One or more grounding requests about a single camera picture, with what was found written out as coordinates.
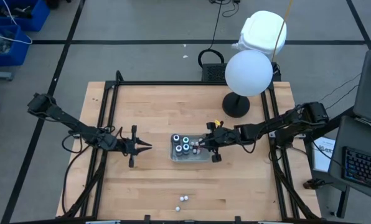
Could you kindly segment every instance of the black keyboard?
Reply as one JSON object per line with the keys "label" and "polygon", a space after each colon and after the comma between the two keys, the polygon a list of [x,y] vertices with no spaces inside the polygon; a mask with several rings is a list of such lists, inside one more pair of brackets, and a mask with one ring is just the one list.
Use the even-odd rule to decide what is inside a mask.
{"label": "black keyboard", "polygon": [[342,178],[371,187],[371,155],[347,146],[343,150],[345,169]]}

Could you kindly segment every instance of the white ball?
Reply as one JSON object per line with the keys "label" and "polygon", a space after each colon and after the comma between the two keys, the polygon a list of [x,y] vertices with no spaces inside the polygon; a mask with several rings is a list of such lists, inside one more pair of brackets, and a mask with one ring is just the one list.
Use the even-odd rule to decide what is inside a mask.
{"label": "white ball", "polygon": [[241,96],[255,96],[265,91],[273,78],[267,56],[257,50],[243,50],[234,55],[225,68],[225,81]]}

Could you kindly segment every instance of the wooden table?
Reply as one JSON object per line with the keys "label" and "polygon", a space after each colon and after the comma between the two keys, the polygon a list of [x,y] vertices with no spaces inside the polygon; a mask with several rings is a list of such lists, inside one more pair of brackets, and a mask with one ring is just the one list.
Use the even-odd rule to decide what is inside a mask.
{"label": "wooden table", "polygon": [[[88,84],[80,117],[87,125],[97,124],[103,87],[103,82]],[[108,153],[98,219],[142,220],[144,215],[150,215],[152,220],[232,221],[234,216],[241,216],[243,221],[281,220],[267,136],[257,142],[253,154],[245,153],[240,146],[221,148],[223,161],[219,163],[180,164],[169,158],[173,133],[207,133],[206,122],[215,119],[224,121],[228,128],[264,121],[260,95],[249,97],[251,108],[247,115],[228,117],[222,110],[222,100],[229,92],[227,86],[120,86],[114,117],[116,129],[122,126],[124,136],[129,136],[131,125],[137,124],[138,136],[151,143],[153,150],[137,156],[133,169],[122,153]],[[275,92],[280,113],[294,107],[288,82],[275,83]],[[295,140],[294,146],[304,150],[301,140]],[[75,141],[74,150],[79,147]],[[91,151],[79,157],[69,172],[67,209],[84,188]],[[303,188],[303,183],[311,179],[306,155],[288,150],[288,158],[294,188],[306,205],[321,216],[315,191]],[[181,195],[188,195],[189,201],[180,202]],[[285,188],[284,196],[291,217]],[[175,211],[176,206],[181,207],[180,212]],[[61,206],[57,214],[62,214]]]}

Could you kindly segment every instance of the robotic arm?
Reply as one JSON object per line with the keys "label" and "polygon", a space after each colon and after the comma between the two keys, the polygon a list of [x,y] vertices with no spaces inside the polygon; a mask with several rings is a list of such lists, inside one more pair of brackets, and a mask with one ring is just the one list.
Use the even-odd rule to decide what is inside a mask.
{"label": "robotic arm", "polygon": [[[106,151],[122,152],[124,156],[129,154],[129,167],[134,167],[134,156],[145,150],[152,149],[152,145],[136,137],[136,125],[131,127],[131,139],[121,136],[122,128],[114,136],[106,129],[87,126],[70,116],[57,106],[52,96],[47,94],[35,93],[33,100],[28,104],[28,112],[38,118],[66,125],[71,129],[69,134],[79,134],[92,147]],[[136,144],[149,147],[135,148]]]}
{"label": "robotic arm", "polygon": [[215,153],[213,162],[222,160],[218,149],[220,147],[238,144],[241,146],[256,143],[263,135],[270,134],[275,137],[277,146],[290,147],[295,136],[325,126],[329,118],[322,103],[312,102],[297,105],[294,109],[285,112],[268,121],[259,124],[241,124],[234,129],[219,127],[211,122],[207,123],[210,130],[201,142],[201,147]]}

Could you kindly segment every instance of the blue bin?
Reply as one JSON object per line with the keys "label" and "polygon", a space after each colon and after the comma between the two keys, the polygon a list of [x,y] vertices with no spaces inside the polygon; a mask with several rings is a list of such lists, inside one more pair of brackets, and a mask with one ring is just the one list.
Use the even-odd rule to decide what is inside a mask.
{"label": "blue bin", "polygon": [[[8,30],[16,35],[16,40],[29,42],[29,38],[21,31],[17,25],[0,26],[0,34],[3,30]],[[0,54],[0,66],[22,65],[24,63],[29,44],[13,42],[10,51],[6,54]]]}
{"label": "blue bin", "polygon": [[[46,3],[43,0],[6,0],[9,6],[17,2],[33,4],[35,7],[32,11],[31,19],[14,18],[16,23],[23,31],[40,31],[50,13],[50,9],[47,7]],[[0,7],[6,7],[2,0],[0,0]],[[10,17],[0,17],[0,26],[9,26],[13,24]]]}

